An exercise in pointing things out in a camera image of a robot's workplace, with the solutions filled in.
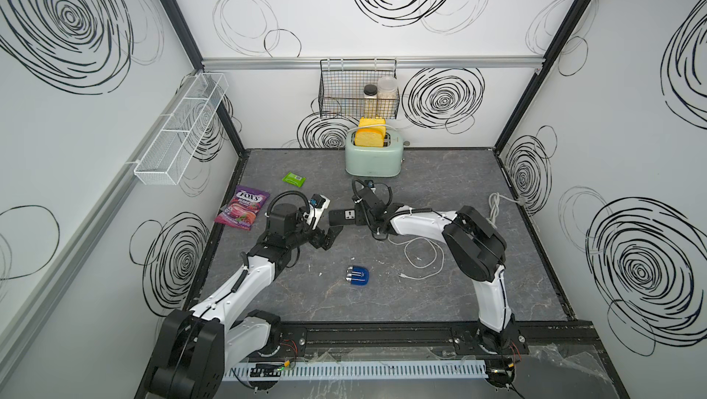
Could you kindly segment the black power strip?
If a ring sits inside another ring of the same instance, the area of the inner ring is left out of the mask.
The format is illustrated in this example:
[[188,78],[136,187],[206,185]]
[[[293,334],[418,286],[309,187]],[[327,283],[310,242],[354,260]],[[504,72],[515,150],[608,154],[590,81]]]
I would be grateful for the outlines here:
[[329,225],[330,226],[355,225],[355,209],[332,210],[329,213]]

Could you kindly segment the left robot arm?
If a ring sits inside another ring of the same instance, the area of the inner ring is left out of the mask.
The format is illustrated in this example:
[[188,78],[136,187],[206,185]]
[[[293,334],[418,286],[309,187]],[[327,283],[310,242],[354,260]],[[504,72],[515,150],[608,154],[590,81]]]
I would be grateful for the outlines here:
[[318,226],[329,198],[296,191],[303,202],[297,207],[285,202],[289,195],[271,200],[264,232],[226,283],[188,310],[168,314],[136,397],[212,398],[235,364],[253,352],[278,351],[280,317],[246,308],[288,268],[294,251],[305,244],[327,250],[342,231]]

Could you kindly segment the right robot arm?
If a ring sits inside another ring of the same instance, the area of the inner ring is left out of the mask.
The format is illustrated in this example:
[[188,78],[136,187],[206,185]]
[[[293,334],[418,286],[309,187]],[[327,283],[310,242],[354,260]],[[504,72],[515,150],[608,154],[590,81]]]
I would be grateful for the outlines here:
[[414,209],[397,203],[387,205],[374,194],[355,197],[353,205],[344,211],[344,222],[366,226],[376,238],[415,236],[444,242],[458,269],[473,282],[479,306],[480,345],[492,354],[511,347],[509,328],[515,317],[504,281],[507,243],[477,209]]

